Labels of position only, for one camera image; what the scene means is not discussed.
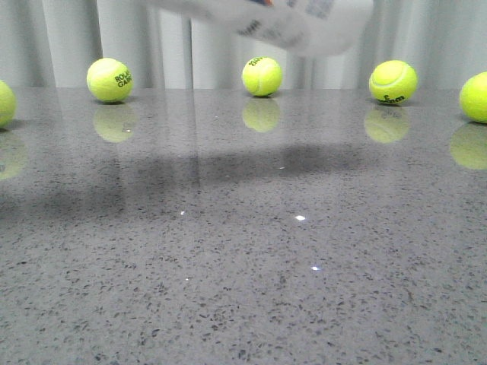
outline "glossy table surface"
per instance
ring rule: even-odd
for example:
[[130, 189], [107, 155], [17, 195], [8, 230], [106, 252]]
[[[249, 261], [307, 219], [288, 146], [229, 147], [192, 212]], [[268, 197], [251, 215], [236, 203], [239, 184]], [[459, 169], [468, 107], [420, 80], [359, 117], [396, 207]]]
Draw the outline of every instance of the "glossy table surface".
[[14, 91], [0, 363], [487, 363], [487, 125], [458, 90]]

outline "curtain fold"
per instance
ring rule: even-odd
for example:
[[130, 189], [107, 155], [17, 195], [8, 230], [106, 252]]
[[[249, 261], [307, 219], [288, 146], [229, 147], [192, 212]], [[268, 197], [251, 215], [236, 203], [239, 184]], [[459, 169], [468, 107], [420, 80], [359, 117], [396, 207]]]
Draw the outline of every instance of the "curtain fold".
[[487, 71], [486, 16], [484, 0], [376, 0], [351, 49], [303, 58], [143, 0], [0, 0], [0, 79], [82, 87], [105, 56], [126, 63], [136, 87], [238, 88], [245, 62], [264, 55], [283, 67], [284, 89], [367, 87], [388, 59], [415, 67], [420, 87], [459, 88]]

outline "gray countertop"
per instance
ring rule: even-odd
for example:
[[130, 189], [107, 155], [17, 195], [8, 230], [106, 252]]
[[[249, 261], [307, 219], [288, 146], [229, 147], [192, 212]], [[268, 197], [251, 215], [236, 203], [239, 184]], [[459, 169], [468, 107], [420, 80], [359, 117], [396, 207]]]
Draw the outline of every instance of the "gray countertop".
[[14, 91], [1, 364], [487, 363], [487, 125], [458, 90]]

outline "white bottle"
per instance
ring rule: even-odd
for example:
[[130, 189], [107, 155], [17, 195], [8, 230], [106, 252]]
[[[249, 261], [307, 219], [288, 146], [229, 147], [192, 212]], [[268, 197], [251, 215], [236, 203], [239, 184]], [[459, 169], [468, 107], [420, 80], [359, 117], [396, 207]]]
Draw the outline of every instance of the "white bottle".
[[347, 50], [369, 21], [373, 0], [145, 0], [219, 24], [299, 56]]

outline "quartz countertop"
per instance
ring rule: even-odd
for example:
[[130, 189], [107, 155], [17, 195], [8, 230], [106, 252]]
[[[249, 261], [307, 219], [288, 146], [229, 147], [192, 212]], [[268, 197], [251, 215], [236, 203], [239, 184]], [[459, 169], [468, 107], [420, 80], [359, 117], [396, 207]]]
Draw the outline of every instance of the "quartz countertop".
[[487, 125], [458, 90], [14, 92], [0, 363], [487, 363]]

